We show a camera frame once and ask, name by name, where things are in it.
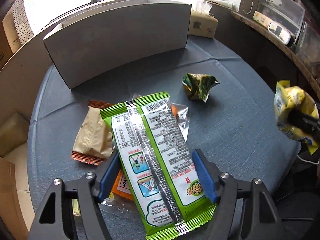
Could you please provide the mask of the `orange flying cake snack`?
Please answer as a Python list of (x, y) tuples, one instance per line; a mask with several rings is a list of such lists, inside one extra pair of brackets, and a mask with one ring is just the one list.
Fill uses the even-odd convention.
[[(174, 113), (184, 140), (187, 141), (190, 124), (189, 107), (187, 105), (172, 102), (171, 110)], [(102, 202), (100, 207), (105, 212), (114, 213), (118, 216), (139, 221), (139, 212), (132, 198), (129, 183), (122, 169), (118, 172), (109, 197)]]

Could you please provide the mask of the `blue table cloth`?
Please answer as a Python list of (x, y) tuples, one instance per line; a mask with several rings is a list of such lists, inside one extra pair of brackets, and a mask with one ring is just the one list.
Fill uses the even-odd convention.
[[(182, 78), (208, 74), (221, 83), (206, 103), (190, 101)], [(55, 178), (77, 179), (92, 167), (71, 159), (88, 101), (119, 103), (166, 91), (189, 107), (188, 146), (237, 179), (260, 178), (274, 191), (300, 149), (276, 127), (274, 92), (240, 56), (217, 40), (190, 37), (183, 49), (147, 57), (69, 89), (55, 67), (42, 81), (28, 134), (28, 180), (38, 208)]]

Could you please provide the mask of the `white small device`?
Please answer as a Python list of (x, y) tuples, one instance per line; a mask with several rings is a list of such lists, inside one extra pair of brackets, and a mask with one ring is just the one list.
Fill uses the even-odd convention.
[(277, 40), (287, 47), (292, 47), (295, 37), (281, 24), (271, 21), (268, 25), (268, 32), (271, 33)]

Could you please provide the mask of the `white SANFU shopping bag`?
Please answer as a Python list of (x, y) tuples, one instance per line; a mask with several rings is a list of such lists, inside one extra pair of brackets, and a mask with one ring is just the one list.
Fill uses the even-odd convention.
[(16, 0), (11, 8), (18, 38), (21, 45), (24, 45), (34, 36), (25, 11), (24, 0)]

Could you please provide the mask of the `green long snack package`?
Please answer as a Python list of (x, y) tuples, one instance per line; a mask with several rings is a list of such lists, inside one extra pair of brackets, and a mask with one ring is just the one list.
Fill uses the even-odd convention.
[(147, 239), (176, 239), (211, 220), (187, 143), (159, 92), (102, 109)]

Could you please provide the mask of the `small beige box on shelf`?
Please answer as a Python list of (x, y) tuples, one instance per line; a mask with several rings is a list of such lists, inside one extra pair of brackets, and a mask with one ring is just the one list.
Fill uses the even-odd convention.
[(260, 25), (264, 26), (266, 29), (268, 28), (268, 26), (270, 25), (270, 22), (272, 21), (269, 17), (267, 17), (266, 15), (258, 11), (254, 12), (253, 20), (259, 23)]

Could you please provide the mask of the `white storage box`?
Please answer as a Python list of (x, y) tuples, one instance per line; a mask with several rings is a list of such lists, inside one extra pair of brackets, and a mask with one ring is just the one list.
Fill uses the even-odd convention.
[(121, 65), (187, 44), (191, 4), (121, 0), (73, 16), (43, 39), (68, 88)]

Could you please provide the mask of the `beige brown-edged snack packet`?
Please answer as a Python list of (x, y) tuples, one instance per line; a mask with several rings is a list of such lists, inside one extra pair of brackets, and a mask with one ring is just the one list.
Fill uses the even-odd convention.
[(100, 115), (102, 109), (111, 106), (103, 101), (88, 102), (88, 112), (73, 145), (73, 160), (98, 166), (112, 154), (112, 132)]

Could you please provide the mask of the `clear plastic drawer organizer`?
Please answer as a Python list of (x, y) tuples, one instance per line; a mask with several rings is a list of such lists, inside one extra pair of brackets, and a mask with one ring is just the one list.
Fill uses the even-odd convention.
[(257, 11), (291, 31), (297, 42), (305, 9), (293, 0), (259, 0)]

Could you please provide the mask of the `beige tissue pack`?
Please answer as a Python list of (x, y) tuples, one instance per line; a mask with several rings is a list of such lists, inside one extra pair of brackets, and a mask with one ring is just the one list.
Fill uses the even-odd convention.
[(199, 1), (191, 3), (189, 35), (213, 39), (218, 26), (218, 19), (210, 12), (212, 5)]

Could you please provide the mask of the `brown cardboard box on sill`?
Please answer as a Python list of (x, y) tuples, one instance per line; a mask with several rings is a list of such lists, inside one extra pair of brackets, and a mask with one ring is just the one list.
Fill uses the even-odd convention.
[(1, 22), (1, 68), (5, 66), (12, 55), (14, 55), (21, 46), (15, 28), (13, 13), (9, 12)]

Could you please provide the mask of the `yellow chips bag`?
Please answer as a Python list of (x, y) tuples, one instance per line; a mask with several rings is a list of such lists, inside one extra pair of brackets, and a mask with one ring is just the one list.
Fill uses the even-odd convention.
[(319, 106), (305, 90), (278, 81), (274, 112), (278, 129), (289, 139), (305, 144), (310, 154), (319, 149)]

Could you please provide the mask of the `flat cardboard sheet on floor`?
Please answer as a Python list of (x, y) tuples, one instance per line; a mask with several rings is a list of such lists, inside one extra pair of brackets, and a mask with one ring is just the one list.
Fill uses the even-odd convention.
[(20, 208), (15, 179), (15, 167), (1, 158), (1, 219), (14, 239), (27, 239), (28, 229)]

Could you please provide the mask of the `dark green crumpled snack bag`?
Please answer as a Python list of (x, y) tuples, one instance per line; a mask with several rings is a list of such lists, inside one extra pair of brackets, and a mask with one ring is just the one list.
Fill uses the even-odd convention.
[(190, 101), (207, 102), (210, 90), (221, 82), (216, 77), (208, 74), (186, 73), (182, 84), (187, 98)]

